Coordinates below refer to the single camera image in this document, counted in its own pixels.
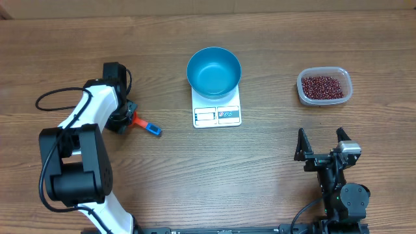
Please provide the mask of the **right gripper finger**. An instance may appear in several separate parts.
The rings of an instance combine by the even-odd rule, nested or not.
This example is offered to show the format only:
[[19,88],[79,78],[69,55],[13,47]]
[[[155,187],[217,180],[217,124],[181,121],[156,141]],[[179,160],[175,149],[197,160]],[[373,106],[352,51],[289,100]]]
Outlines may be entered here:
[[351,138],[346,134],[345,130],[342,127],[336,130],[336,134],[338,142],[351,140]]
[[298,143],[294,154],[295,161],[307,161],[313,156],[313,150],[303,128],[298,130]]

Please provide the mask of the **orange measuring scoop blue handle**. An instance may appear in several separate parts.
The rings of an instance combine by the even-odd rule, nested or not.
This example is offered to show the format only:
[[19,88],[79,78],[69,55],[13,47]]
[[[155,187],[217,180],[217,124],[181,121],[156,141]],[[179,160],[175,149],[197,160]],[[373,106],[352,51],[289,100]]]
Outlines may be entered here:
[[160,127],[158,127],[158,126],[156,126],[156,125],[154,125],[150,122],[147,122],[143,119],[140,119],[138,117],[137,112],[134,112],[134,114],[133,114],[133,119],[132,119],[131,126],[139,126],[143,129],[145,129],[147,132],[149,132],[149,133],[151,133],[151,134],[153,134],[157,137],[160,137],[162,135],[162,129]]

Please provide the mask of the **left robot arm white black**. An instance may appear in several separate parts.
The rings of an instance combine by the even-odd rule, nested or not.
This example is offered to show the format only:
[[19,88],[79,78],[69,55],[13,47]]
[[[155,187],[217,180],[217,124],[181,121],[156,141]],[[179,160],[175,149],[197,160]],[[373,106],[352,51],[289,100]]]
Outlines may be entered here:
[[136,104],[127,98],[131,73],[118,62],[106,62],[103,76],[91,79],[72,113],[58,126],[39,134],[42,169],[38,191],[55,213],[79,211],[98,233],[141,233],[112,191],[112,168],[102,137],[108,129],[122,134],[133,121]]

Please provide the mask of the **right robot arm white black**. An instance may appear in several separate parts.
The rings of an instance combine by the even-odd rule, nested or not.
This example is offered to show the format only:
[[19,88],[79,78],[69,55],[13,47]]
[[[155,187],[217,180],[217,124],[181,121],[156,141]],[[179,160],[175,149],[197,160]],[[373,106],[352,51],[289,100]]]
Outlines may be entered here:
[[328,218],[337,223],[357,223],[366,217],[369,189],[347,183],[344,171],[356,165],[361,146],[351,140],[343,128],[336,130],[338,144],[329,153],[315,154],[305,131],[298,130],[294,160],[304,161],[306,172],[316,172]]

